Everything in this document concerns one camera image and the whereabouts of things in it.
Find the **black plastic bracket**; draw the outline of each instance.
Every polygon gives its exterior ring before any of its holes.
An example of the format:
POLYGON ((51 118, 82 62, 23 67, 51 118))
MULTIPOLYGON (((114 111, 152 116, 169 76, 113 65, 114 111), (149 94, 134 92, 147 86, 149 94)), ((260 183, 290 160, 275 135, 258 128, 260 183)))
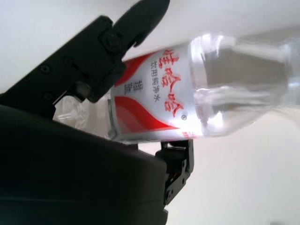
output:
POLYGON ((168 205, 194 170, 193 140, 162 142, 161 150, 155 156, 167 165, 164 204, 168 205))

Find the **black mechanical claw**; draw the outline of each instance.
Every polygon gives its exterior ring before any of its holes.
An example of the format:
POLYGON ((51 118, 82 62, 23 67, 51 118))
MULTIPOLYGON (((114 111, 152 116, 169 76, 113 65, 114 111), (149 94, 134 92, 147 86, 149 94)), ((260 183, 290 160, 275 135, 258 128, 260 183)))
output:
POLYGON ((100 16, 0 96, 0 105, 48 118, 70 95, 97 102, 126 70, 122 58, 140 45, 165 15, 170 0, 141 0, 113 26, 100 16))

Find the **white wall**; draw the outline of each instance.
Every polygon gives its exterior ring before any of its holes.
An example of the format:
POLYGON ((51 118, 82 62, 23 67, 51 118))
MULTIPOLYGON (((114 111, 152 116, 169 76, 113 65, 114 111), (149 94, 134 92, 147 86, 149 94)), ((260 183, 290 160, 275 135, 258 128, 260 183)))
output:
MULTIPOLYGON (((168 224, 300 224, 299 137, 299 126, 271 114, 231 136, 195 140, 194 172, 167 207, 168 224)), ((140 148, 153 154, 159 145, 140 148)))
MULTIPOLYGON (((0 0, 0 92, 95 17, 116 21, 133 2, 0 0)), ((299 0, 171 0, 161 24, 127 58, 208 30, 243 36, 297 26, 299 8, 299 0)), ((168 206, 168 224, 300 224, 299 137, 293 122, 268 115, 232 136, 195 141, 195 170, 168 206)))

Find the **metal bolt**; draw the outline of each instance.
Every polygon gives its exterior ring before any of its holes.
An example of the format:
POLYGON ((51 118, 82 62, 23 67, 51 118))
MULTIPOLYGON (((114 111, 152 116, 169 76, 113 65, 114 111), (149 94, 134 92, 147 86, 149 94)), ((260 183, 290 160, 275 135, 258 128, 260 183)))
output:
POLYGON ((107 42, 110 47, 115 47, 119 44, 119 38, 115 34, 109 34, 107 37, 107 42))
POLYGON ((54 96, 53 94, 47 92, 43 95, 43 100, 46 101, 46 102, 50 102, 54 99, 54 96))
POLYGON ((172 197, 172 193, 171 193, 171 191, 168 191, 167 194, 166 194, 166 199, 165 200, 168 202, 171 199, 171 197, 172 197))
POLYGON ((64 64, 65 64, 66 66, 70 67, 71 65, 73 65, 73 59, 70 58, 70 57, 66 57, 66 58, 64 59, 64 64))
POLYGON ((40 70, 42 73, 47 74, 50 72, 50 67, 48 65, 41 65, 40 70))

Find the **white ceiling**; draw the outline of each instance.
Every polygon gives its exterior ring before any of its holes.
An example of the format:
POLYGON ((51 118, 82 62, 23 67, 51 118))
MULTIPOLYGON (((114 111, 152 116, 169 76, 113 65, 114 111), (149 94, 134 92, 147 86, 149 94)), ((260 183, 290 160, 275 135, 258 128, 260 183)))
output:
MULTIPOLYGON (((0 91, 99 15, 116 21, 136 0, 0 0, 0 91)), ((159 26, 128 57, 204 31, 248 35, 300 24, 298 0, 171 0, 159 26)))

